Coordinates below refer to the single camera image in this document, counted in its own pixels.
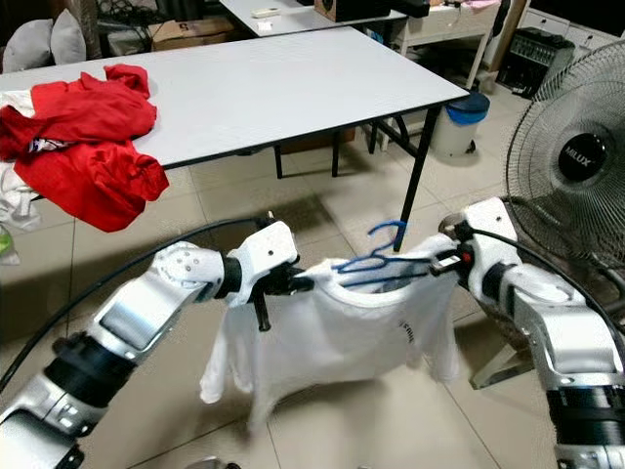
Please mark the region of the white bin with blue lid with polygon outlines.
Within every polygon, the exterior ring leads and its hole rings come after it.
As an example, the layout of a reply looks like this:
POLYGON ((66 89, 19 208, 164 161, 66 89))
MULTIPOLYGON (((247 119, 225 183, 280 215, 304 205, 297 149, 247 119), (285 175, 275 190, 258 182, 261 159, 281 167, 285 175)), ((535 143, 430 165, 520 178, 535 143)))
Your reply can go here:
POLYGON ((433 128, 430 150, 434 156, 459 156, 473 151, 475 133, 490 107, 490 99, 481 91, 470 91, 468 97, 447 103, 433 128))

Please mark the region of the white crumpled garment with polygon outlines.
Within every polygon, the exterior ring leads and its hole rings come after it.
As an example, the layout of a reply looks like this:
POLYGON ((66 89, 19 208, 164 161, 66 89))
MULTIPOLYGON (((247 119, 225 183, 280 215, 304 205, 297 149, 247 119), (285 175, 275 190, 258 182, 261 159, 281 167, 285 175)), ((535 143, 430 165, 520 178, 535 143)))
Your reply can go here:
MULTIPOLYGON (((34 116, 30 91, 1 91, 0 108, 12 107, 25 117, 34 116)), ((36 192, 15 170, 14 162, 0 162, 0 222, 18 231, 36 231, 41 216, 34 206, 36 192)))

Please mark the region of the white desk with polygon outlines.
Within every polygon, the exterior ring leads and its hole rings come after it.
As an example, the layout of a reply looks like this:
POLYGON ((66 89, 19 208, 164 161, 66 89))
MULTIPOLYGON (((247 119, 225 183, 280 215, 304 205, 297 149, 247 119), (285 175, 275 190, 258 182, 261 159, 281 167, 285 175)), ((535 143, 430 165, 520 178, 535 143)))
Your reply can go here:
POLYGON ((442 4, 432 6, 423 18, 402 20, 390 45, 406 57, 416 46, 476 37, 478 43, 472 67, 466 72, 464 82, 464 88, 473 89, 487 45, 495 35, 494 26, 508 16, 508 10, 504 0, 465 0, 464 3, 443 0, 442 4))

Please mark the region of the large grey table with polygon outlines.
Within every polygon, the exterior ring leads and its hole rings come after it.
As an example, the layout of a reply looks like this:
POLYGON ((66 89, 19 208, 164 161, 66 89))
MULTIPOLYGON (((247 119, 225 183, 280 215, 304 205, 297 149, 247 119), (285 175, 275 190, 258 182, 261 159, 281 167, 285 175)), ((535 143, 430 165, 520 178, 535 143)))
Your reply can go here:
POLYGON ((426 160, 397 153, 366 160, 362 143, 341 150, 339 176, 324 152, 285 153, 275 178, 273 145, 463 95, 349 27, 125 57, 150 77, 159 111, 139 151, 168 171, 169 188, 148 202, 125 234, 178 234, 196 222, 272 213, 299 244, 361 240, 370 225, 409 223, 415 244, 440 201, 421 180, 426 160))

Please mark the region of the white low cabinet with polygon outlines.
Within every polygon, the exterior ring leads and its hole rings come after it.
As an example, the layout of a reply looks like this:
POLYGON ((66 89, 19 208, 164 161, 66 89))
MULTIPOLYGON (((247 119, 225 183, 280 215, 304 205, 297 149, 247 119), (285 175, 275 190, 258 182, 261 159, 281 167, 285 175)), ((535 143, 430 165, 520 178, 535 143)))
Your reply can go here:
POLYGON ((531 6, 527 6, 525 9, 525 13, 521 17, 521 26, 536 27, 549 32, 549 34, 562 36, 563 39, 575 45, 575 59, 580 59, 590 51, 625 39, 625 32, 608 34, 608 32, 599 31, 597 28, 564 19, 557 14, 541 12, 541 10, 531 8, 531 6))

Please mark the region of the blue clothes hanger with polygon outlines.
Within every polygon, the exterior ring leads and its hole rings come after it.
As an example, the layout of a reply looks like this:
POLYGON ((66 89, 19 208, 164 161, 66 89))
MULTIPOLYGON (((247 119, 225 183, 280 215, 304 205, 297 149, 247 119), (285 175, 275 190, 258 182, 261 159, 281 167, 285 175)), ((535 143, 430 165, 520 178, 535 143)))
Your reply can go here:
POLYGON ((335 265, 335 284, 343 287, 375 285, 379 293, 409 286, 416 278, 429 275, 429 265, 434 262, 434 253, 397 254, 406 234, 407 223, 389 220, 376 224, 370 236, 385 229, 393 229, 394 235, 383 245, 374 247, 369 254, 357 256, 348 262, 335 265))

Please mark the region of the grey pillow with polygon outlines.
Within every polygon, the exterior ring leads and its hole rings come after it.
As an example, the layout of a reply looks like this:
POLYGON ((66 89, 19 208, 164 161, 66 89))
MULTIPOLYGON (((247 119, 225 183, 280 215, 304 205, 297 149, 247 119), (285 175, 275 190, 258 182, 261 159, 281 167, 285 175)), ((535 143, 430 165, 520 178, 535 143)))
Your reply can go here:
POLYGON ((54 18, 49 48, 55 65, 77 64, 88 59, 88 45, 81 25, 69 9, 63 9, 54 18))
POLYGON ((48 66, 53 62, 51 31, 54 20, 30 20, 20 25, 3 49, 4 74, 48 66))

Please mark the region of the brown cardboard box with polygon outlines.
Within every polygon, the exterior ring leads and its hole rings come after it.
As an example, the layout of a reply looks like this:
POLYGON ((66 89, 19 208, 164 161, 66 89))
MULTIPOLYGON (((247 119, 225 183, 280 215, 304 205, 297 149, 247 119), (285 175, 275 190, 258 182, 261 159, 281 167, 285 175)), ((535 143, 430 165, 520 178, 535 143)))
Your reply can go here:
POLYGON ((202 20, 168 20, 148 27, 151 49, 166 51, 228 43, 235 35, 231 19, 215 15, 202 20))

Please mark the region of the black electronic device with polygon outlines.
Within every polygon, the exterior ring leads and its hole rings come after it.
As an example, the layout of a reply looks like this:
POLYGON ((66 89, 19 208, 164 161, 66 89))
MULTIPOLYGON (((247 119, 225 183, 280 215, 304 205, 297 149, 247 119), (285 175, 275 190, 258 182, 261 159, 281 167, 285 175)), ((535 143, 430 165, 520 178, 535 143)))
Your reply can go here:
POLYGON ((523 27, 514 32, 501 63, 496 84, 518 97, 534 98, 551 74, 559 74, 575 59, 576 46, 566 37, 541 28, 523 27))

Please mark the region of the red garment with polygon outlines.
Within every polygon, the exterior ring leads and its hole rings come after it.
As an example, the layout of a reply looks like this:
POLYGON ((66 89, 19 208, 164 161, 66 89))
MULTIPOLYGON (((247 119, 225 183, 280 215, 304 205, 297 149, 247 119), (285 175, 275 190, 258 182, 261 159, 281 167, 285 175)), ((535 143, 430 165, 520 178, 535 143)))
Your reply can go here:
POLYGON ((63 213, 112 233, 129 228, 169 180, 135 144, 159 116, 146 68, 107 65, 104 72, 32 86, 30 116, 1 107, 0 160, 63 213))

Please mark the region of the small grey table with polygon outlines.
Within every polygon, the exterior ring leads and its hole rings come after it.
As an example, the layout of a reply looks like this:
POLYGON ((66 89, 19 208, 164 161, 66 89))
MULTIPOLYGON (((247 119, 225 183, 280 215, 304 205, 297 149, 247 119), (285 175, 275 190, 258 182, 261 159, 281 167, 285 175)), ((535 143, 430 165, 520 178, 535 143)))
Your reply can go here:
POLYGON ((335 28, 348 25, 363 25, 372 22, 389 22, 394 20, 406 20, 407 16, 390 12, 388 17, 369 20, 354 20, 347 22, 334 22, 319 14, 313 6, 304 6, 298 0, 219 0, 219 3, 232 14, 242 26, 251 34, 258 37, 269 37, 285 34, 301 34, 322 28, 335 28), (266 19, 254 19, 251 12, 256 9, 280 8, 284 10, 281 15, 266 19), (258 21, 271 21, 272 31, 260 31, 256 26, 258 21))

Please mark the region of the black wooden speaker box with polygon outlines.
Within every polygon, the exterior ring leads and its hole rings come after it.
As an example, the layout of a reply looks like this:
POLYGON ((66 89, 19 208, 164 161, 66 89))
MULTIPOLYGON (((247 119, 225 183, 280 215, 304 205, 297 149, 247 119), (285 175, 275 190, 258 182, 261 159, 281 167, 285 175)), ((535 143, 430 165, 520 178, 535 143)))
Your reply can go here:
POLYGON ((313 8, 334 22, 383 18, 392 12, 389 0, 313 0, 313 8))

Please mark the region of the white printed t-shirt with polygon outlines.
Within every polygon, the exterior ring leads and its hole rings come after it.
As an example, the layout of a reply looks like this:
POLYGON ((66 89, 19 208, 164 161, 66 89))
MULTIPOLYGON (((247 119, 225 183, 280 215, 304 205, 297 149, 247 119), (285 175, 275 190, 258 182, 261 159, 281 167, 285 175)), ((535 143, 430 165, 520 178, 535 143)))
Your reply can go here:
POLYGON ((278 401, 309 387, 420 363, 437 381, 459 378, 449 313, 459 278, 429 273, 430 260, 456 245, 434 234, 370 272, 340 272, 340 260, 322 260, 305 273, 312 290, 265 298, 267 331, 259 329, 254 305, 228 307, 199 380, 200 400, 217 403, 228 387, 250 395, 247 424, 256 429, 278 401))

